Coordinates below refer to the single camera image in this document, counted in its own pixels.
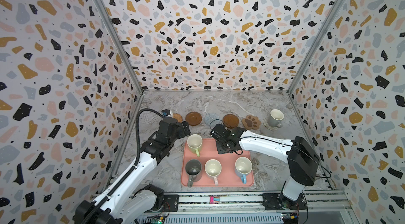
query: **tray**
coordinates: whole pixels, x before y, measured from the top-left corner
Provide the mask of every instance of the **tray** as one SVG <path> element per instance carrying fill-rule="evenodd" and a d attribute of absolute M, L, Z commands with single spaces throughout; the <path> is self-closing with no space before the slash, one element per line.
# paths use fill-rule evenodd
<path fill-rule="evenodd" d="M 215 139 L 202 139 L 202 149 L 200 157 L 191 152 L 187 146 L 184 147 L 183 167 L 181 170 L 181 184 L 187 186 L 188 175 L 185 172 L 185 165 L 191 159 L 197 159 L 202 165 L 202 177 L 199 181 L 194 182 L 193 186 L 214 187 L 214 180 L 208 177 L 205 173 L 205 163 L 210 159 L 216 159 L 221 163 L 222 170 L 218 176 L 219 187 L 249 187 L 254 183 L 253 171 L 246 176 L 247 183 L 243 184 L 242 180 L 235 174 L 235 161 L 239 157 L 246 157 L 250 160 L 250 152 L 243 151 L 243 154 L 237 155 L 235 153 L 218 154 Z"/>

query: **terrazzo patterned wall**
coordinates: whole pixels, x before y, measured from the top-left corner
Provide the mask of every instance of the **terrazzo patterned wall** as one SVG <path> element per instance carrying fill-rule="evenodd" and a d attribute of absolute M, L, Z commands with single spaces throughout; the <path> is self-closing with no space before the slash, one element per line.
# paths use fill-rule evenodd
<path fill-rule="evenodd" d="M 134 110 L 91 0 L 0 0 L 0 223 L 73 223 Z"/>
<path fill-rule="evenodd" d="M 144 89 L 287 89 L 335 0 L 104 0 Z"/>
<path fill-rule="evenodd" d="M 362 223 L 404 223 L 405 0 L 347 0 L 293 96 Z"/>

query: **mug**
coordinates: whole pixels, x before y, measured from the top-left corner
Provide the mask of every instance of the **mug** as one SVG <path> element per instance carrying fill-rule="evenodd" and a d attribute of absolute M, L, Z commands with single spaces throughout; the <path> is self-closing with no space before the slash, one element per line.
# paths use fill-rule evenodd
<path fill-rule="evenodd" d="M 193 186 L 194 182 L 200 180 L 202 176 L 201 168 L 202 168 L 201 162 L 196 159 L 192 159 L 187 162 L 187 164 L 185 165 L 185 171 L 188 175 L 188 182 L 187 182 L 188 187 Z"/>
<path fill-rule="evenodd" d="M 246 184 L 246 176 L 252 171 L 252 162 L 246 157 L 239 157 L 235 162 L 235 173 Z"/>
<path fill-rule="evenodd" d="M 200 151 L 203 145 L 203 139 L 200 135 L 190 135 L 187 138 L 187 145 L 191 152 L 196 153 L 197 157 L 200 157 Z"/>
<path fill-rule="evenodd" d="M 284 119 L 284 113 L 281 110 L 273 109 L 270 111 L 270 116 L 267 119 L 269 126 L 281 127 L 281 120 Z"/>
<path fill-rule="evenodd" d="M 218 185 L 218 176 L 222 170 L 221 163 L 218 160 L 211 159 L 205 163 L 205 172 L 214 180 L 215 185 Z"/>

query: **paw print coaster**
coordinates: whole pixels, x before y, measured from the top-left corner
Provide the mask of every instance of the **paw print coaster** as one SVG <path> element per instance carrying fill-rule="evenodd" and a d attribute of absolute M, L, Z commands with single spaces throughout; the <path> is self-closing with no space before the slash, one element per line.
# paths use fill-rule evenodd
<path fill-rule="evenodd" d="M 259 126 L 262 124 L 258 117 L 253 115 L 248 115 L 244 119 L 242 119 L 243 126 L 247 129 L 259 129 Z"/>

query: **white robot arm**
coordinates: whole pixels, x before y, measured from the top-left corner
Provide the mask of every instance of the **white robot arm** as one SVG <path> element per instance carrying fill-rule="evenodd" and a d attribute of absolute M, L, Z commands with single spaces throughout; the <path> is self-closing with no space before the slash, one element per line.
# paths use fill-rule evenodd
<path fill-rule="evenodd" d="M 190 134 L 187 123 L 181 124 L 172 117 L 165 117 L 159 125 L 159 131 L 140 148 L 139 160 L 137 161 L 136 158 L 92 203 L 83 201 L 78 206 L 75 224 L 96 223 L 96 221 L 112 224 L 132 223 L 147 210 L 160 210 L 163 190 L 152 185 L 138 191 L 132 199 L 128 200 L 144 177 L 169 154 L 174 141 Z M 313 185 L 319 159 L 315 151 L 301 137 L 296 137 L 295 140 L 276 139 L 258 135 L 244 128 L 237 127 L 230 131 L 223 124 L 216 125 L 210 135 L 217 141 L 219 154 L 250 150 L 273 156 L 287 163 L 291 175 L 279 195 L 279 200 L 284 206 L 295 205 L 305 186 Z"/>

